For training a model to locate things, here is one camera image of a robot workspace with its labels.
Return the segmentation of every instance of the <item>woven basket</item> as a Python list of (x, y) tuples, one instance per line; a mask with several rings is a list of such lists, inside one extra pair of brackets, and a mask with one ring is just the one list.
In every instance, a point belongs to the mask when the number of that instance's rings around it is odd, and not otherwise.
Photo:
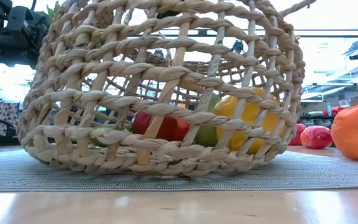
[[(303, 1), (282, 12), (266, 0), (242, 0), (244, 7), (223, 0), (217, 4), (194, 0), (113, 0), (93, 4), (87, 4), (87, 0), (67, 1), (40, 50), (37, 72), (19, 123), (21, 144), (44, 164), (89, 174), (131, 170), (199, 176), (220, 170), (246, 172), (264, 165), (283, 153), (296, 133), (305, 76), (302, 51), (292, 25), (283, 17), (314, 1)], [(134, 9), (141, 9), (137, 12), (147, 13), (149, 19), (129, 26)], [(155, 19), (156, 13), (168, 10), (183, 14)], [(208, 12), (218, 13), (218, 20), (197, 16)], [(247, 19), (248, 34), (225, 16)], [(265, 29), (265, 37), (255, 34), (255, 25)], [(179, 27), (179, 37), (151, 35), (167, 27)], [(215, 30), (215, 44), (187, 38), (189, 29), (195, 28)], [(246, 53), (231, 52), (222, 44), (224, 37), (243, 40)], [(148, 51), (156, 48), (176, 49), (175, 56), (170, 60), (168, 52), (161, 59)], [(185, 54), (192, 51), (211, 54), (211, 60), (184, 62)], [(115, 60), (119, 55), (134, 62)], [(90, 74), (97, 75), (92, 80)], [(148, 85), (151, 81), (156, 83), (154, 87)], [(118, 94), (109, 93), (112, 86), (119, 90)], [(264, 97), (256, 94), (253, 87), (263, 88)], [(206, 112), (213, 91), (238, 98), (232, 117)], [(186, 109), (177, 106), (179, 103)], [(252, 126), (239, 119), (246, 103), (256, 103), (260, 108)], [(99, 107), (112, 113), (100, 112)], [(144, 135), (123, 128), (124, 123), (130, 123), (127, 117), (136, 111), (154, 115)], [(280, 118), (272, 133), (262, 128), (267, 113)], [(191, 124), (182, 142), (155, 138), (166, 115), (181, 117)], [(114, 130), (93, 128), (109, 122), (117, 124)], [(225, 130), (215, 147), (195, 144), (200, 124)], [(246, 133), (248, 139), (240, 151), (231, 152), (227, 142), (234, 131)], [(90, 139), (108, 147), (95, 147)], [(264, 140), (262, 147), (256, 154), (247, 153), (256, 139)]]

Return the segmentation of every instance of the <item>red fruit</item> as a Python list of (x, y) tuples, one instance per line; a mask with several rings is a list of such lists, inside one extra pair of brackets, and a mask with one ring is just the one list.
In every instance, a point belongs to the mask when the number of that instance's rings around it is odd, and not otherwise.
[(323, 126), (310, 126), (301, 133), (302, 145), (312, 149), (324, 149), (333, 144), (331, 131)]
[(296, 124), (296, 136), (290, 142), (290, 146), (301, 146), (302, 145), (301, 133), (303, 132), (303, 130), (305, 130), (305, 128), (306, 127), (303, 124)]
[[(134, 134), (144, 134), (150, 125), (152, 115), (138, 112), (132, 119), (132, 130)], [(165, 139), (167, 141), (182, 141), (190, 124), (181, 118), (171, 116), (164, 117), (161, 127), (157, 133), (157, 139)]]

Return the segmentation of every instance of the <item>rope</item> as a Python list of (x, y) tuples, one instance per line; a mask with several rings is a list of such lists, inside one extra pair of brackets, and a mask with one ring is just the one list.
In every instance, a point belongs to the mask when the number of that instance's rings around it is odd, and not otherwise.
[[(296, 118), (300, 113), (298, 105), (301, 99), (301, 83), (305, 77), (303, 53), (295, 41), (293, 27), (285, 23), (283, 16), (274, 8), (265, 4), (268, 0), (239, 1), (248, 2), (250, 10), (225, 4), (224, 0), (219, 0), (217, 4), (192, 0), (134, 1), (131, 6), (135, 7), (137, 12), (144, 9), (150, 11), (148, 19), (131, 26), (121, 24), (124, 6), (128, 0), (102, 1), (83, 7), (76, 6), (76, 3), (71, 10), (64, 7), (59, 11), (56, 23), (52, 25), (53, 32), (49, 32), (44, 39), (40, 49), (42, 56), (34, 78), (35, 84), (25, 98), (25, 108), (17, 132), (22, 146), (31, 156), (53, 166), (70, 167), (91, 174), (128, 169), (134, 172), (185, 176), (205, 175), (217, 169), (245, 172), (266, 164), (277, 154), (283, 153), (289, 139), (295, 135)], [(157, 12), (169, 10), (183, 15), (155, 19)], [(201, 14), (218, 13), (219, 19), (194, 16), (192, 11)], [(105, 15), (112, 12), (115, 12), (115, 15), (110, 28), (95, 27), (94, 22), (97, 19), (110, 24), (110, 18)], [(249, 33), (234, 27), (223, 16), (249, 21)], [(255, 34), (257, 24), (271, 31), (268, 32), (269, 39), (266, 41)], [(170, 27), (180, 28), (179, 38), (164, 39), (161, 38), (161, 33), (160, 37), (151, 35), (152, 32), (157, 33)], [(197, 28), (215, 30), (215, 44), (186, 38), (189, 29)], [(128, 38), (141, 33), (141, 38)], [(99, 49), (83, 46), (84, 43), (91, 42), (90, 37), (93, 40), (107, 39), (109, 44)], [(224, 37), (247, 42), (250, 46), (247, 55), (231, 52), (230, 48), (221, 44)], [(172, 52), (175, 55), (172, 59), (173, 66), (164, 67), (162, 60), (151, 56), (148, 50), (156, 48), (176, 49), (175, 53)], [(113, 60), (117, 55), (131, 52), (135, 52), (131, 55), (131, 58), (135, 59), (134, 62)], [(217, 56), (214, 56), (210, 63), (184, 62), (187, 52)], [(268, 66), (259, 63), (259, 55), (268, 60)], [(285, 69), (285, 78), (278, 68)], [(81, 79), (93, 73), (98, 76), (92, 81), (90, 90), (83, 91), (78, 88)], [(253, 84), (253, 87), (261, 89), (261, 93), (249, 86), (250, 81), (255, 83), (254, 79), (258, 78), (254, 77), (255, 73), (263, 78), (263, 85)], [(234, 80), (233, 77), (237, 75), (241, 79)], [(109, 77), (130, 81), (128, 85), (121, 85), (113, 83)], [(226, 77), (229, 77), (230, 81), (225, 82)], [(154, 97), (138, 94), (140, 86), (144, 88), (140, 85), (141, 80), (157, 82), (154, 89), (149, 88), (149, 91), (155, 92)], [(103, 91), (106, 82), (112, 83), (120, 93), (112, 95)], [(236, 87), (239, 82), (243, 87)], [(159, 83), (165, 83), (164, 87), (159, 86)], [(274, 92), (270, 92), (272, 85), (277, 87)], [(209, 93), (218, 91), (222, 95), (238, 98), (234, 114), (216, 115), (204, 112), (205, 106), (209, 105), (209, 96), (205, 95), (207, 90)], [(288, 93), (281, 105), (271, 100), (271, 97), (278, 98), (280, 93)], [(48, 116), (52, 108), (58, 108), (57, 102), (61, 103), (59, 112), (54, 117), (54, 124), (49, 125)], [(197, 106), (197, 109), (188, 110), (170, 104), (183, 102), (187, 108)], [(245, 103), (253, 103), (260, 109), (253, 125), (245, 124), (239, 119)], [(107, 116), (99, 112), (95, 109), (96, 105), (118, 111), (117, 116)], [(71, 112), (72, 106), (77, 107), (80, 113)], [(123, 124), (127, 117), (132, 116), (135, 111), (154, 116), (146, 133), (130, 134), (118, 130), (124, 129)], [(267, 114), (273, 114), (279, 119), (277, 128), (273, 131), (265, 130), (262, 126)], [(215, 147), (194, 144), (193, 140), (198, 132), (196, 128), (189, 129), (186, 139), (182, 142), (156, 139), (164, 116), (181, 118), (193, 126), (215, 126), (225, 130), (227, 134), (220, 138), (223, 140)], [(68, 124), (68, 117), (72, 117), (72, 121), (77, 120), (79, 124)], [(95, 122), (95, 117), (116, 122), (117, 126), (113, 130), (94, 129), (91, 124), (103, 122)], [(241, 151), (238, 152), (231, 152), (226, 144), (234, 132), (247, 136)], [(47, 138), (54, 138), (56, 146), (50, 145)], [(106, 147), (90, 146), (89, 141), (94, 139)], [(255, 151), (248, 153), (253, 142), (258, 139), (262, 139), (264, 145), (257, 154)]]
[[(124, 25), (125, 25), (125, 26), (128, 26), (128, 25), (129, 25), (129, 22), (130, 22), (131, 19), (132, 19), (132, 15), (133, 15), (133, 13), (134, 13), (134, 10), (135, 10), (135, 8), (131, 8), (131, 9), (128, 11), (127, 15), (125, 16), (125, 19), (124, 19)], [(121, 57), (121, 61), (123, 62), (123, 61), (125, 61), (125, 59), (126, 59), (126, 56), (123, 55), (123, 56)]]
[[(161, 31), (159, 31), (158, 33), (160, 34), (161, 38), (166, 39), (165, 35), (163, 35)], [(165, 66), (169, 67), (171, 65), (171, 61), (172, 61), (171, 50), (167, 49), (167, 56), (165, 57)]]
[(299, 11), (300, 9), (303, 9), (304, 7), (309, 6), (310, 4), (312, 4), (314, 2), (316, 2), (316, 0), (304, 0), (302, 2), (294, 4), (293, 6), (289, 7), (286, 10), (281, 11), (280, 14), (283, 17), (286, 17), (287, 15), (294, 13), (296, 11)]

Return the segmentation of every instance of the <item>wooden floor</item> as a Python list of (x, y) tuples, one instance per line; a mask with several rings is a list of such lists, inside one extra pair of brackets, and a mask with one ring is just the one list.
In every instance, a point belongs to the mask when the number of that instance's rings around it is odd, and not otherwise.
[[(0, 151), (16, 150), (0, 148)], [(342, 157), (335, 148), (291, 151)], [(358, 224), (358, 189), (253, 192), (12, 192), (0, 223)]]

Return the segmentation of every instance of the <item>gray rug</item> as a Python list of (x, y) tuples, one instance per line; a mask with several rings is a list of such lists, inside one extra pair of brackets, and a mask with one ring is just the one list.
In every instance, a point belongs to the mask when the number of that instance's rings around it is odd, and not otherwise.
[(247, 174), (189, 179), (131, 174), (91, 176), (42, 165), (24, 151), (0, 152), (0, 192), (95, 190), (291, 190), (358, 187), (358, 162), (286, 152)]

